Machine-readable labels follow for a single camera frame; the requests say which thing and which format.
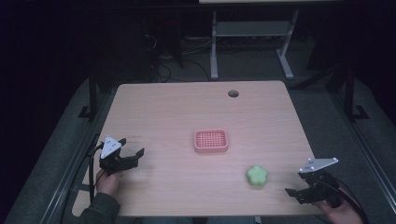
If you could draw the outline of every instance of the black cloth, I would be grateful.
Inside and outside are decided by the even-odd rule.
[[[114,223],[120,205],[111,196],[104,193],[97,193],[91,205],[84,209],[79,217],[80,224],[110,224]]]

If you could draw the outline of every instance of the table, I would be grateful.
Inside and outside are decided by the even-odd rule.
[[[196,153],[194,131],[217,128],[226,130],[228,150]],[[107,135],[127,138],[122,157],[146,149],[139,167],[124,171],[120,180],[121,216],[320,214],[284,190],[307,188],[297,172],[313,153],[280,81],[121,85],[100,140]],[[262,188],[251,187],[245,177],[252,165],[268,170]],[[89,192],[80,190],[73,214],[88,206]]]

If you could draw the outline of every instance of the pink basket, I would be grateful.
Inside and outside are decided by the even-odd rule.
[[[227,133],[222,129],[195,131],[194,147],[198,153],[225,152],[228,149]]]

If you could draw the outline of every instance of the green toy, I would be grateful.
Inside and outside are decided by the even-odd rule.
[[[247,170],[247,179],[251,186],[263,186],[267,181],[267,171],[259,165],[252,166]]]

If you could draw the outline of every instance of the hand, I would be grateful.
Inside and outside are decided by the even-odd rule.
[[[105,193],[114,197],[119,188],[119,180],[122,177],[121,172],[116,172],[112,175],[107,175],[105,170],[100,170],[96,174],[96,189],[98,192]]]
[[[361,217],[347,201],[339,207],[331,208],[326,202],[314,203],[333,224],[362,224]]]

